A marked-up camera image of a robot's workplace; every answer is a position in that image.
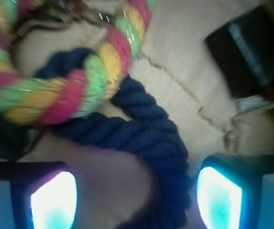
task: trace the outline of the blue light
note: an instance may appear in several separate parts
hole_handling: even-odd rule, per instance
[[[200,171],[197,184],[200,215],[208,229],[238,229],[242,188],[212,167]]]
[[[61,172],[31,195],[34,229],[70,229],[76,206],[75,177]]]

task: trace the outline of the floor crack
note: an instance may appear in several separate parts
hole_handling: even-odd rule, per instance
[[[138,60],[146,60],[150,64],[150,66],[152,66],[158,70],[163,70],[181,89],[184,90],[184,92],[186,92],[188,94],[188,96],[190,98],[192,98],[199,106],[201,106],[201,102],[198,100],[198,98],[188,88],[186,88],[184,85],[182,85],[181,81],[176,79],[174,77],[174,75],[166,67],[161,66],[158,63],[152,62],[151,58],[146,56],[143,52],[139,53],[137,59]]]
[[[143,52],[140,52],[138,57],[138,60],[146,60],[150,66],[154,67],[157,70],[163,70],[182,90],[184,90],[187,95],[197,103],[197,105],[199,106],[198,109],[198,116],[201,117],[201,119],[203,119],[204,121],[206,121],[209,126],[213,127],[214,129],[216,129],[217,131],[226,133],[226,129],[223,126],[217,126],[213,123],[213,119],[208,117],[207,115],[204,114],[203,109],[204,106],[202,106],[200,100],[198,100],[198,98],[185,86],[182,85],[181,81],[176,79],[176,77],[174,77],[174,75],[164,66],[161,66],[158,63],[154,63],[151,58],[149,58],[148,56],[146,56]]]

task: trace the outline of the light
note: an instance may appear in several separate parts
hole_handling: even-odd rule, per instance
[[[70,229],[76,206],[75,177],[61,172],[31,195],[34,229]]]
[[[242,188],[212,167],[200,171],[197,184],[200,215],[208,229],[238,229]]]

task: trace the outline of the glowing light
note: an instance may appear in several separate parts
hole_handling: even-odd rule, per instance
[[[242,188],[212,167],[201,170],[197,184],[200,215],[208,229],[238,229]]]
[[[101,14],[101,13],[98,13],[98,14],[99,14],[99,16],[100,16],[101,20],[103,20],[102,14]]]
[[[77,206],[75,177],[61,172],[31,195],[35,229],[70,229]]]

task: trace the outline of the rope toy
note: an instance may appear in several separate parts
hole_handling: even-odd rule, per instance
[[[23,79],[11,63],[11,31],[28,15],[28,10],[45,1],[0,0],[0,113],[21,125],[57,124],[85,117],[104,98],[113,97],[139,52],[155,5],[155,0],[128,0],[115,18],[115,28],[108,30],[98,50],[83,61],[83,67],[72,69],[66,78]],[[83,17],[81,1],[57,1],[58,7],[65,6],[65,14],[56,8],[51,17],[62,22]],[[41,10],[45,8],[39,7],[37,13]],[[55,21],[49,22],[46,25],[58,26]]]
[[[65,76],[71,69],[82,66],[83,59],[92,54],[92,50],[84,48],[59,52],[35,74],[35,78]],[[192,182],[187,175],[187,150],[176,125],[168,119],[166,111],[157,106],[153,96],[145,92],[143,85],[129,76],[111,102],[132,121],[92,113],[88,118],[52,125],[52,131],[83,146],[130,152],[143,158],[151,169],[159,189],[159,194],[155,195],[158,205],[139,218],[119,225],[118,229],[181,228],[186,223],[185,209],[190,204],[188,188]]]

